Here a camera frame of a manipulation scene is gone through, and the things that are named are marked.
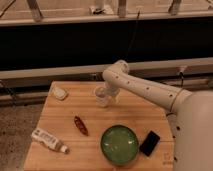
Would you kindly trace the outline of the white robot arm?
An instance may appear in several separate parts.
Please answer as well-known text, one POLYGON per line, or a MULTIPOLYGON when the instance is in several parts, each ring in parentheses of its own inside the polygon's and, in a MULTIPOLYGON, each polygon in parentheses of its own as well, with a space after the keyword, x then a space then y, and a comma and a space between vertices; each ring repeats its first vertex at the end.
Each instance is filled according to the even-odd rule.
POLYGON ((102 73, 108 92, 132 92, 176 115, 173 171, 213 171, 213 91, 192 92, 129 74, 119 60, 102 73))

